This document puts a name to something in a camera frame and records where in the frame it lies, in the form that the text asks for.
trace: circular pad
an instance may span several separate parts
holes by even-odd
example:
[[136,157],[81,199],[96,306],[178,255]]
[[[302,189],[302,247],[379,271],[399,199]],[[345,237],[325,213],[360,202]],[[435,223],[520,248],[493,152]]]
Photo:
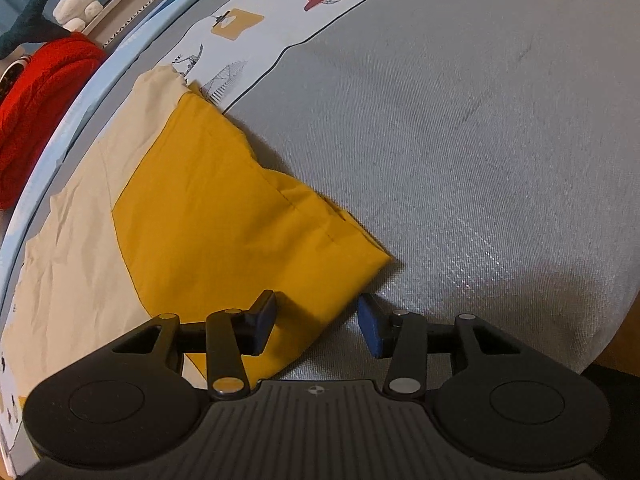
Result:
[[499,415],[520,424],[551,422],[564,410],[562,395],[535,381],[501,384],[491,392],[490,400]]
[[95,381],[80,386],[69,399],[73,414],[94,424],[109,424],[132,416],[145,395],[139,387],[120,381]]
[[609,427],[604,394],[541,356],[479,358],[443,384],[434,411],[445,434],[467,454],[527,472],[583,460]]
[[177,446],[200,416],[195,389],[144,354],[79,361],[40,383],[23,421],[36,450],[59,462],[113,468]]

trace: beige cloth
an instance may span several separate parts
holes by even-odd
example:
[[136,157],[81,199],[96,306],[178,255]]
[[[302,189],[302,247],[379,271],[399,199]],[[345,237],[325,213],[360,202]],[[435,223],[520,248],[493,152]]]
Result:
[[[42,230],[26,244],[16,311],[2,334],[19,396],[149,319],[120,254],[111,210],[187,91],[170,66],[140,76],[109,129],[50,200]],[[183,375],[206,387],[189,360]]]

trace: stuffed shark toy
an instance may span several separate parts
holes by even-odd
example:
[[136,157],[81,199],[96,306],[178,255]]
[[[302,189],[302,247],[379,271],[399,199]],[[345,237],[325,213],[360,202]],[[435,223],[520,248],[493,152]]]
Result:
[[29,0],[12,27],[0,36],[0,60],[8,58],[23,43],[48,43],[71,35],[42,15],[48,1]]

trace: yellow cloth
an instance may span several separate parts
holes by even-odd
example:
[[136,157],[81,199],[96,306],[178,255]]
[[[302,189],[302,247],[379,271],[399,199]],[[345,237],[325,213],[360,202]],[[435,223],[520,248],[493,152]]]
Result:
[[[171,66],[141,75],[113,121],[86,152],[63,190],[50,199],[40,232],[27,241],[24,265],[2,331],[14,374],[6,400],[149,320],[124,264],[111,211],[140,161],[189,89]],[[206,387],[186,359],[183,376]]]
[[[253,384],[289,365],[389,261],[345,211],[255,160],[244,134],[193,92],[178,102],[113,208],[124,262],[151,316],[248,308],[278,317]],[[190,355],[205,374],[205,357]]]

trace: red plush toy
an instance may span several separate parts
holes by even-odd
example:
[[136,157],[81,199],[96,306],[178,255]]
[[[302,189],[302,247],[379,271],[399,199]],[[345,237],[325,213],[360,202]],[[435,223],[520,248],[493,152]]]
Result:
[[15,205],[49,138],[105,58],[79,32],[33,54],[0,104],[0,209]]

